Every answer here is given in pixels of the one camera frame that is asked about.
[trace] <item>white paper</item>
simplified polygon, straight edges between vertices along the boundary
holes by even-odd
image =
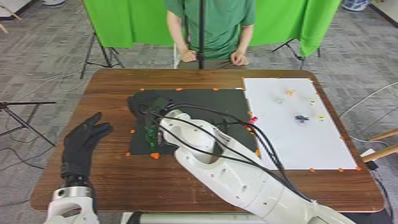
[[[256,126],[263,130],[288,170],[355,169],[327,108],[306,78],[245,78],[245,97]],[[297,116],[309,118],[304,123]],[[276,169],[260,145],[265,167]]]

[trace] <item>gray carpet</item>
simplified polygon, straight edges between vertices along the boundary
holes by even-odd
[[[55,140],[93,72],[98,70],[96,66],[89,67],[82,82],[75,72],[82,69],[93,29],[80,0],[69,0],[68,4],[53,9],[37,2],[21,17],[23,21],[2,21],[11,34],[0,32],[0,101],[57,101],[57,105],[41,107],[32,121],[39,131]],[[363,13],[350,13],[339,10],[322,44],[322,58],[311,56],[304,68],[316,74],[338,113],[343,113],[380,87],[398,81],[396,43],[398,29],[375,11],[368,9]],[[276,53],[270,52],[276,46],[251,48],[251,68],[299,68],[290,50],[283,48]],[[100,56],[96,49],[93,58],[100,59]],[[172,49],[137,44],[133,49],[121,49],[121,60],[130,68],[172,68]],[[398,127],[396,89],[398,86],[384,90],[343,117],[350,134],[361,139]],[[27,116],[29,107],[13,109]],[[5,130],[5,124],[7,116],[0,113],[0,131]],[[7,126],[13,128],[16,123],[11,121]],[[45,141],[34,138],[27,131],[14,133],[13,137],[0,137],[0,149],[13,147],[21,157],[29,158],[50,147]],[[398,138],[387,139],[387,142],[398,142]],[[382,145],[357,142],[357,147],[364,151],[370,147],[380,149]],[[30,163],[45,167],[50,154],[52,151],[32,159]],[[398,155],[379,160],[379,173],[398,217],[396,161]],[[0,169],[16,162],[13,152],[0,151]],[[23,164],[0,171],[0,206],[29,198],[39,177],[41,171]],[[100,218],[103,223],[117,223],[117,214],[101,213]],[[29,203],[0,207],[2,224],[41,223],[43,220],[45,214],[32,210]]]

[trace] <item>wooden table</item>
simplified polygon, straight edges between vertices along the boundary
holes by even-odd
[[[208,89],[244,87],[242,77],[311,78],[318,94],[332,115],[361,171],[288,171],[302,193],[339,212],[375,212],[384,207],[380,191],[364,167],[347,130],[313,74],[306,71],[277,70],[119,70],[103,69],[85,90],[64,133],[85,118],[103,112],[116,131],[103,139],[94,151],[91,180],[96,186],[98,209],[148,212],[242,212],[212,193],[185,171],[174,156],[153,160],[149,156],[126,157],[130,130],[135,118],[126,98],[140,89]],[[62,141],[52,155],[48,167],[32,194],[32,207],[46,210],[53,190],[62,184]]]

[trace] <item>orange tape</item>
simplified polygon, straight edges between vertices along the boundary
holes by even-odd
[[[156,159],[156,160],[160,159],[160,153],[158,152],[151,153],[151,158]]]

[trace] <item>green backdrop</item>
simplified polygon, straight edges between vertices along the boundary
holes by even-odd
[[[164,0],[84,2],[105,47],[130,48],[133,42],[172,46]],[[339,2],[341,0],[258,0],[251,45],[297,38],[300,54],[309,56],[320,47]]]

